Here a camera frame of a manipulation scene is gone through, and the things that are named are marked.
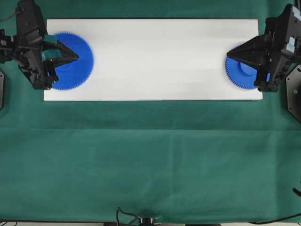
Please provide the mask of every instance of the screw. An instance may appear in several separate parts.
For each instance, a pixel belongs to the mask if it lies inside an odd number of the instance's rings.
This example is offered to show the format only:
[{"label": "screw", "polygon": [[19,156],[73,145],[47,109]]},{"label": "screw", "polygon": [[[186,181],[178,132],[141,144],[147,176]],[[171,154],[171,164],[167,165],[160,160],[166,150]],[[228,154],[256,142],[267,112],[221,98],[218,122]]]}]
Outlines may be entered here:
[{"label": "screw", "polygon": [[0,44],[1,44],[2,46],[6,46],[7,42],[6,42],[5,40],[1,40],[1,41],[0,41]]}]

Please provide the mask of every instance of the green cloth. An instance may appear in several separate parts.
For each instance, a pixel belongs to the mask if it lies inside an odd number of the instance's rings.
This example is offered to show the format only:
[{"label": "green cloth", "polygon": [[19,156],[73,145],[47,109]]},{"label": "green cloth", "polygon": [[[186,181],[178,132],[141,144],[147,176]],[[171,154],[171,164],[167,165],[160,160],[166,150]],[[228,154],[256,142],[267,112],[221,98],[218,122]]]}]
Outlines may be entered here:
[{"label": "green cloth", "polygon": [[[293,1],[36,2],[46,19],[252,18],[263,33],[265,18]],[[2,0],[0,15],[16,3]],[[13,19],[1,25],[16,33]],[[112,222],[121,207],[159,222],[215,223],[301,212],[292,192],[301,189],[301,125],[284,83],[262,101],[44,102],[16,63],[0,68],[0,218]]]}]

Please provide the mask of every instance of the robotic arm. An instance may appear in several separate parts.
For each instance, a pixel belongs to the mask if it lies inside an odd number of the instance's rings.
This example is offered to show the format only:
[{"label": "robotic arm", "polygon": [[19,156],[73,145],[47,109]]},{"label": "robotic arm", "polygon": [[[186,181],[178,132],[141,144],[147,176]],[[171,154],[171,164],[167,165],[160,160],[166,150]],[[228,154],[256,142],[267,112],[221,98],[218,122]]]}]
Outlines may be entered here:
[{"label": "robotic arm", "polygon": [[300,44],[301,14],[288,4],[280,16],[266,19],[263,35],[229,51],[227,56],[257,69],[254,86],[259,91],[276,92],[291,64],[301,63]]},{"label": "robotic arm", "polygon": [[0,30],[0,63],[14,60],[34,89],[51,89],[59,80],[55,68],[79,56],[47,33],[42,12],[34,0],[20,0],[16,12],[17,34]]}]

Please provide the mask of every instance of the gear teeth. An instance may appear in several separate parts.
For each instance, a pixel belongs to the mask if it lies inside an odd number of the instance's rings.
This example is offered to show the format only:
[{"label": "gear teeth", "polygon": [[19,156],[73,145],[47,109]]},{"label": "gear teeth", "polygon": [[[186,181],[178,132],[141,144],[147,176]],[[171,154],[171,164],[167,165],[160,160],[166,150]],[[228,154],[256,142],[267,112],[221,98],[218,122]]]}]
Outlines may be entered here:
[{"label": "gear teeth", "polygon": [[[238,61],[234,61],[230,58],[226,59],[225,69],[226,69],[226,73],[227,73],[229,79],[231,80],[231,82],[233,82],[236,86],[238,86],[242,89],[255,89],[256,87],[253,85],[253,82],[256,79],[256,75],[250,76],[250,77],[245,77],[243,75],[243,72],[240,71],[238,69],[238,67],[239,67]],[[243,80],[238,81],[238,77],[241,77],[240,79],[245,78],[245,81],[243,81]]]},{"label": "gear teeth", "polygon": [[[83,39],[81,38],[80,36],[78,36],[77,34],[73,34],[73,33],[70,33],[70,32],[59,32],[59,33],[56,33],[54,34],[55,37],[57,37],[58,40],[60,40],[59,36],[62,36],[62,35],[70,35],[70,36],[73,36],[73,37],[76,37],[80,40],[80,44],[86,48],[85,51],[84,51],[84,56],[85,56],[85,60],[87,61],[86,65],[88,66],[85,66],[84,67],[84,70],[82,69],[82,67],[78,68],[78,70],[71,70],[71,71],[65,71],[65,72],[61,72],[61,71],[56,71],[57,73],[57,76],[60,78],[62,77],[70,77],[70,81],[64,81],[65,84],[60,84],[60,81],[58,81],[57,83],[53,84],[53,88],[56,89],[56,90],[63,90],[63,91],[67,91],[67,90],[71,90],[71,89],[74,89],[74,88],[77,88],[79,86],[81,86],[84,82],[87,81],[87,79],[90,77],[92,71],[93,71],[93,68],[94,68],[94,56],[93,56],[93,51],[92,49],[90,48],[89,44]],[[68,42],[65,41],[62,42],[64,45],[68,46]],[[73,48],[70,48],[72,49],[74,52],[76,52],[78,55],[79,55],[79,60],[80,60],[80,57],[81,57],[81,53],[80,51],[76,51],[76,47],[73,49]],[[73,67],[76,67],[76,65],[79,65],[79,63],[77,61],[73,62],[74,65],[72,66]],[[73,74],[80,74],[82,73],[82,76],[75,76],[73,77]]]}]

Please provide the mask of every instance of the white surface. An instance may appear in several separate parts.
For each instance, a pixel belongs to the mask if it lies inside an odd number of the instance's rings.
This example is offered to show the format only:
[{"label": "white surface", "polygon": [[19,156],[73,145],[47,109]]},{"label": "white surface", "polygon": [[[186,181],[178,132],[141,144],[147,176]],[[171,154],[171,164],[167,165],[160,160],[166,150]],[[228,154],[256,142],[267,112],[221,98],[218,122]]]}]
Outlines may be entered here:
[{"label": "white surface", "polygon": [[257,20],[47,20],[47,30],[85,39],[95,65],[83,85],[45,91],[46,101],[262,99],[224,66],[227,51],[258,35]]}]

